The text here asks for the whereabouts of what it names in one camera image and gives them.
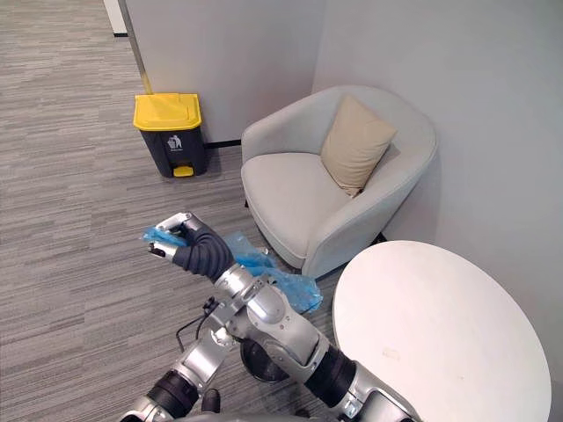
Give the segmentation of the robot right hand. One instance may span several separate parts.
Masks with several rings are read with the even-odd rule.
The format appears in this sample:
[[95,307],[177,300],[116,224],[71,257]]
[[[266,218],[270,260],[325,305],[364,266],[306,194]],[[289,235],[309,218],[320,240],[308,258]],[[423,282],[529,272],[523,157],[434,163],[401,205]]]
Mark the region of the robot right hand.
[[235,259],[224,242],[194,213],[177,213],[149,230],[150,253],[192,274],[217,281]]

